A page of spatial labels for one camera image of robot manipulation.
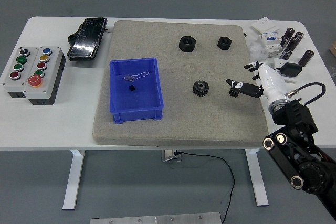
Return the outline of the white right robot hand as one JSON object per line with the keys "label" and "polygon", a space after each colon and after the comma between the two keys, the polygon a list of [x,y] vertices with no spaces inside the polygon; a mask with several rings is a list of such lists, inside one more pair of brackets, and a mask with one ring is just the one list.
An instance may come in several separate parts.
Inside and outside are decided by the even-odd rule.
{"label": "white right robot hand", "polygon": [[280,102],[289,103],[290,99],[286,96],[287,88],[282,76],[263,62],[252,62],[244,66],[250,72],[258,71],[253,77],[254,80],[260,79],[260,86],[227,79],[226,83],[230,85],[229,95],[237,97],[240,93],[254,98],[260,98],[264,95],[270,104]]}

